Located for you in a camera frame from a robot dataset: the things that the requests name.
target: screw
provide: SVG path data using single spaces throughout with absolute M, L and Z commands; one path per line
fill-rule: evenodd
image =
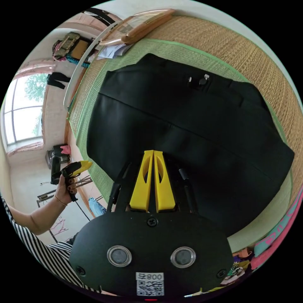
M 150 227 L 154 227 L 158 224 L 158 221 L 156 218 L 149 218 L 147 220 L 147 225 L 150 226 Z
M 80 266 L 77 266 L 77 267 L 76 267 L 76 272 L 77 272 L 79 275 L 81 275 L 81 276 L 84 276 L 84 275 L 85 275 L 85 270 L 84 270 L 82 267 L 80 267 Z
M 226 269 L 221 269 L 218 273 L 217 273 L 217 278 L 221 279 L 226 275 Z

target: striped shirt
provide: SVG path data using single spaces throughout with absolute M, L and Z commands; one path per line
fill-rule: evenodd
M 57 244 L 51 245 L 43 244 L 43 242 L 39 240 L 36 235 L 30 232 L 27 227 L 20 226 L 15 222 L 2 196 L 1 200 L 9 220 L 20 240 L 43 267 L 45 267 L 56 277 L 61 278 L 66 282 L 80 288 L 100 293 L 99 291 L 84 285 L 72 269 L 69 263 L 69 255 L 72 249 L 71 244 L 65 242 L 58 242 Z

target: black jacket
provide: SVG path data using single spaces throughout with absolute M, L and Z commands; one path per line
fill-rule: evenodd
M 115 181 L 133 154 L 152 149 L 186 167 L 199 213 L 226 236 L 270 203 L 294 158 L 255 86 L 147 54 L 107 72 L 87 154 Z

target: camera lens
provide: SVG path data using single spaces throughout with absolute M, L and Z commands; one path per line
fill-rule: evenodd
M 114 266 L 125 267 L 132 261 L 132 254 L 126 247 L 115 245 L 107 251 L 107 259 Z
M 190 247 L 179 247 L 171 254 L 170 260 L 175 267 L 186 268 L 195 262 L 196 253 Z

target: window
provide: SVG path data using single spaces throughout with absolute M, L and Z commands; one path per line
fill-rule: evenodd
M 11 82 L 3 111 L 8 146 L 42 137 L 42 107 L 47 75 L 35 74 Z

